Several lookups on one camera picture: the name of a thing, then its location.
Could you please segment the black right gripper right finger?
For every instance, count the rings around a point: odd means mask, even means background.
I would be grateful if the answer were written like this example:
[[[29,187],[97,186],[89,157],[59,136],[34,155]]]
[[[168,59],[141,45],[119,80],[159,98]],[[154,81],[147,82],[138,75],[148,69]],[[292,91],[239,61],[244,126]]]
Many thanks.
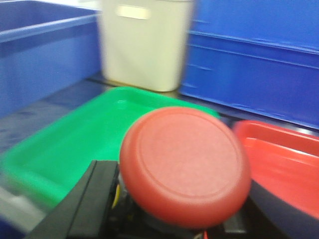
[[[258,211],[282,234],[290,239],[317,239],[318,219],[291,206],[255,181],[251,183],[250,199]]]

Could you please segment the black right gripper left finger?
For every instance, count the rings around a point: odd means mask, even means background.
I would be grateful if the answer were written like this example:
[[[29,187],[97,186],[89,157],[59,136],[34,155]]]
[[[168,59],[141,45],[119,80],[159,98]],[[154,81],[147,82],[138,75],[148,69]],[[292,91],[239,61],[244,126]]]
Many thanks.
[[[116,161],[93,160],[68,195],[26,236],[28,239],[101,239],[116,194]]]

